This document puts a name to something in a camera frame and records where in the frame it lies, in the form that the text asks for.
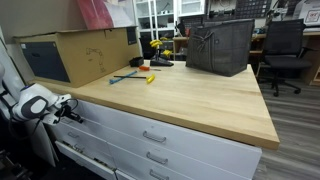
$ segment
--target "wooden floor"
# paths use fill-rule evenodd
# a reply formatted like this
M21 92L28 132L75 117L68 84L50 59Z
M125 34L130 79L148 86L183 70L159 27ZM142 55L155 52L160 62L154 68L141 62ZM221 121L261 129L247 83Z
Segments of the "wooden floor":
M274 97L270 85L260 85L280 147L263 149L255 180L320 180L320 87L292 84L301 94L280 86L280 96Z

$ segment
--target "drawer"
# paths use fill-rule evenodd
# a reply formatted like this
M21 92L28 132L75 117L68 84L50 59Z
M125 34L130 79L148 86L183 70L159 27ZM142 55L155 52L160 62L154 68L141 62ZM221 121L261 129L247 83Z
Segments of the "drawer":
M75 162L77 162L79 165L86 167L90 171L98 174L99 176L103 177L107 180L117 180L115 172L111 169L109 169L106 166L103 166L94 160L76 152L72 148L56 141L56 145L60 152L68 156L69 158L73 159Z
M117 169L139 180L190 180L182 174L159 166L122 148L110 144Z
M133 177L128 176L127 174L125 174L119 170L116 170L116 176L117 176L118 180L136 180Z
M101 124L91 121L89 119L83 118L83 122L80 124L67 117L62 117L60 123L63 123L67 126L71 126L79 131L85 132L98 138L104 137Z
M92 159L98 159L111 167L115 167L113 158L110 156L108 144L94 136L76 130L68 125L59 123L50 126L57 140L65 141Z
M224 180L249 179L214 167L207 163L189 158L182 154L170 151L168 149L156 146L154 144L142 141L124 133L120 133L110 128L105 129L105 132L108 132L108 137L110 139L109 142L111 144L192 179L211 180L212 177L215 176L223 177L221 179ZM247 166L246 162L237 163L241 164L242 166Z
M88 102L81 103L83 115L105 127L249 179L262 154L260 148L250 145Z

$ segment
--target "box flap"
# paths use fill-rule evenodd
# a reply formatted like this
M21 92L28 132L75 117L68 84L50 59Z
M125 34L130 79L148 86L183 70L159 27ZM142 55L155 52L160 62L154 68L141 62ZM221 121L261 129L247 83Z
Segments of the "box flap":
M107 29L78 29L78 30L62 30L62 31L53 31L48 33L41 33L41 34L34 34L34 35L25 35L25 36L14 36L13 38L26 38L26 37L34 37L34 36L45 36L45 35L51 35L56 33L74 33L74 32L84 32L84 31L100 31L100 30L112 30L112 29L122 29L122 28L128 28L128 27L137 27L137 26L127 26L127 27L116 27L116 28L107 28Z

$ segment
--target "office chair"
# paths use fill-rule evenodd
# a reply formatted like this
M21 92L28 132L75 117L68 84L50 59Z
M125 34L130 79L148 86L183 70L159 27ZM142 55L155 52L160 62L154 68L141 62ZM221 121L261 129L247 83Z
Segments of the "office chair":
M301 59L306 51L311 50L302 48L304 28L303 19L271 22L268 27L262 57L274 73L269 82L276 90L273 94L275 97L279 96L279 84L294 88L295 94L301 92L299 87L286 83L278 76L283 70L302 70L311 66L310 62Z

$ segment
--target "butcher block top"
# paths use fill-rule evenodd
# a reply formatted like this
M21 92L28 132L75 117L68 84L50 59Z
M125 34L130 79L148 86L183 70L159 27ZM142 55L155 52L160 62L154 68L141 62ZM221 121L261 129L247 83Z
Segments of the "butcher block top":
M139 71L125 67L79 88L34 81L58 94L149 117L234 141L277 149L279 138L251 66L224 77L188 68L185 62L172 67L151 67L161 71ZM115 75L155 74L145 79L124 79L109 84Z

